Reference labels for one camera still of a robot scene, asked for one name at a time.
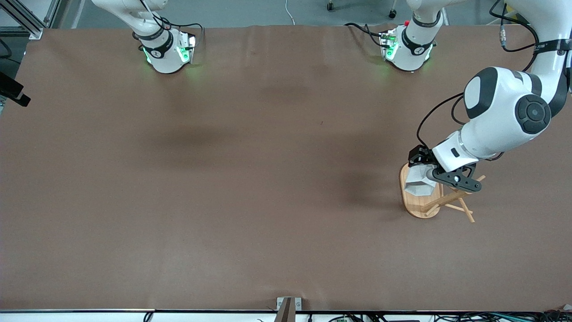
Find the wooden base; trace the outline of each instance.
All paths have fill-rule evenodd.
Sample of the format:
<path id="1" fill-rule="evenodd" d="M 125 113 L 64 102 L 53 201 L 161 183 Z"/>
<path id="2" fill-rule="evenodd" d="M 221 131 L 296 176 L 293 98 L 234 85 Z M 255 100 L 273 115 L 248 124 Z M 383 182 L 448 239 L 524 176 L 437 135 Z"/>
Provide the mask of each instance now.
<path id="1" fill-rule="evenodd" d="M 426 204 L 435 201 L 443 196 L 443 185 L 438 183 L 433 190 L 433 194 L 429 196 L 421 196 L 417 197 L 414 196 L 404 190 L 405 188 L 405 180 L 407 179 L 407 174 L 409 173 L 408 165 L 404 165 L 401 168 L 401 173 L 399 175 L 399 182 L 401 183 L 401 195 L 403 196 L 403 204 L 405 205 L 405 209 L 411 215 L 417 218 L 431 218 L 437 215 L 441 207 L 436 207 L 432 211 L 421 211 L 421 208 Z"/>
<path id="2" fill-rule="evenodd" d="M 417 197 L 404 190 L 408 173 L 409 167 L 406 164 L 401 168 L 399 182 L 401 184 L 403 204 L 410 214 L 417 218 L 427 219 L 437 215 L 441 207 L 445 206 L 464 212 L 470 222 L 475 222 L 475 219 L 472 217 L 472 211 L 468 209 L 467 204 L 463 200 L 463 197 L 470 195 L 470 193 L 451 188 L 453 192 L 448 195 L 443 195 L 443 185 L 438 183 L 431 195 Z M 484 175 L 478 178 L 477 181 L 481 181 L 483 179 Z M 450 205 L 451 202 L 457 200 L 460 202 L 461 207 Z"/>

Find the brown table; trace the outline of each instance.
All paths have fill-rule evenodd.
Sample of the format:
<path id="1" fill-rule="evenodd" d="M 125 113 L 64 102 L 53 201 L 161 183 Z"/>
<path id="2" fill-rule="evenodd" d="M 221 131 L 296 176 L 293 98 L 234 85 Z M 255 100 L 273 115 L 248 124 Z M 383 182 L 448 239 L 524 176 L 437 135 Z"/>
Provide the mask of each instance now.
<path id="1" fill-rule="evenodd" d="M 0 122 L 1 308 L 544 310 L 572 302 L 572 113 L 455 210 L 416 219 L 398 174 L 423 115 L 489 65 L 447 27 L 415 73 L 345 27 L 208 30 L 163 75 L 130 30 L 45 30 Z M 531 38 L 509 28 L 511 47 Z M 423 137 L 456 126 L 449 106 Z"/>

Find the cable connector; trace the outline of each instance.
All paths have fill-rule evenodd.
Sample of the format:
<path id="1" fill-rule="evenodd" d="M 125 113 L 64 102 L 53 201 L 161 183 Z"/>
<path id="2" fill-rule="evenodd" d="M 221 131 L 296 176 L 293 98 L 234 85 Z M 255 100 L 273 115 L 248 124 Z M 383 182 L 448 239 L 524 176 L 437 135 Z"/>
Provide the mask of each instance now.
<path id="1" fill-rule="evenodd" d="M 505 26 L 501 25 L 499 30 L 500 45 L 506 47 L 506 31 Z"/>

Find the metal post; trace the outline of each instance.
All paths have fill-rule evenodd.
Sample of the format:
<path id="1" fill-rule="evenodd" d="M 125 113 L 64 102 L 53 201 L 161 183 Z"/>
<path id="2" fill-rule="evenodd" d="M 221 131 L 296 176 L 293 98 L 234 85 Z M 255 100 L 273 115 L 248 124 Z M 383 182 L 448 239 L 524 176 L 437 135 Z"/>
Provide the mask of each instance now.
<path id="1" fill-rule="evenodd" d="M 42 37 L 42 31 L 46 25 L 22 2 L 19 0 L 0 0 L 0 7 L 30 33 L 30 39 L 38 40 Z"/>

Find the gray floor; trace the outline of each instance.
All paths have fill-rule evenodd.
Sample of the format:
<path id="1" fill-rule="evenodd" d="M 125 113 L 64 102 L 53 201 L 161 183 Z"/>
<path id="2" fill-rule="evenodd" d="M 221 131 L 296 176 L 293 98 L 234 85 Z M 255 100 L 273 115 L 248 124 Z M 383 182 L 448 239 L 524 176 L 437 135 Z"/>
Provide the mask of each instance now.
<path id="1" fill-rule="evenodd" d="M 405 0 L 398 0 L 397 16 L 389 19 L 392 0 L 333 0 L 334 11 L 327 11 L 327 0 L 288 0 L 288 8 L 296 24 L 340 26 L 347 22 L 377 25 L 403 23 L 411 18 Z M 494 0 L 473 0 L 447 7 L 452 25 L 483 25 L 493 20 L 488 10 Z M 252 25 L 289 25 L 292 23 L 284 8 L 285 0 L 170 0 L 161 15 L 174 23 L 199 22 L 206 28 L 233 28 Z M 60 28 L 127 28 L 114 15 L 102 10 L 91 0 L 68 0 L 62 7 Z M 4 37 L 21 60 L 27 38 Z M 0 72 L 14 77 L 18 65 L 0 60 Z"/>

